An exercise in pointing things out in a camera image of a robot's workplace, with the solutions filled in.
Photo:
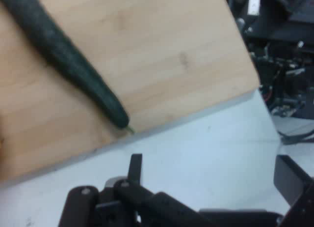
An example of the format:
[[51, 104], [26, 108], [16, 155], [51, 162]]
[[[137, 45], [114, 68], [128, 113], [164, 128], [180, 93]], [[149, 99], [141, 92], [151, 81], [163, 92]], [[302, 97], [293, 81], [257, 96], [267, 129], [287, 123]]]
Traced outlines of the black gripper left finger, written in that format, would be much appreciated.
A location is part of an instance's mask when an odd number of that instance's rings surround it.
[[209, 227], [211, 222], [166, 193], [140, 185], [142, 154], [131, 155], [128, 175], [99, 191], [78, 186], [67, 195], [60, 227]]

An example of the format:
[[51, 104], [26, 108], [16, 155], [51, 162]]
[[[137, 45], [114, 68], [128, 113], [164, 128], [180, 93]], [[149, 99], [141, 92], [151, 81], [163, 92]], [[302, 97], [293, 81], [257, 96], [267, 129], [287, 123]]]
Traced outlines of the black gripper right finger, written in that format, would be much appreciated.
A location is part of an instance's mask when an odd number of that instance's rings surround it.
[[314, 179], [288, 155], [277, 155], [273, 181], [277, 190], [290, 205], [278, 226], [312, 227]]

